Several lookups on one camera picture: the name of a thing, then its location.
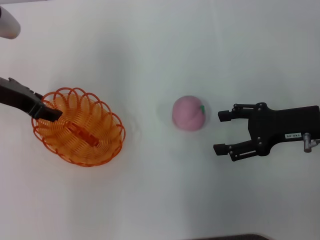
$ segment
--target orange wire basket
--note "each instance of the orange wire basket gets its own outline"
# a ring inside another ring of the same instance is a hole
[[[122,149],[126,130],[110,107],[81,88],[59,88],[43,96],[48,107],[63,112],[50,122],[32,118],[34,135],[63,160],[82,167],[108,163]]]

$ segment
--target pink peach toy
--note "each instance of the pink peach toy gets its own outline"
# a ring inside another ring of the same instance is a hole
[[[180,129],[199,130],[206,120],[205,106],[195,96],[183,96],[173,105],[172,120]]]

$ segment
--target white table surface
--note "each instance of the white table surface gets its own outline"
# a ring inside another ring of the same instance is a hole
[[[45,94],[80,87],[123,120],[106,165],[49,152],[30,117],[0,105],[0,239],[183,240],[258,233],[320,236],[320,147],[278,144],[232,162],[213,144],[249,140],[235,103],[320,104],[318,0],[50,0],[4,6],[21,24],[0,39],[0,76]],[[171,122],[176,99],[204,100],[198,132]]]

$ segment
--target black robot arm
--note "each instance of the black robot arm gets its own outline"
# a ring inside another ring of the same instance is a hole
[[[304,151],[320,143],[320,110],[307,106],[272,110],[264,102],[255,105],[235,104],[232,111],[220,111],[220,122],[248,119],[251,140],[237,144],[215,144],[215,153],[229,154],[232,161],[254,156],[267,156],[271,148],[283,142],[304,141]]]
[[[1,104],[20,109],[34,119],[44,119],[51,122],[58,120],[62,111],[47,107],[41,101],[42,97],[10,77],[9,80],[0,77]]]

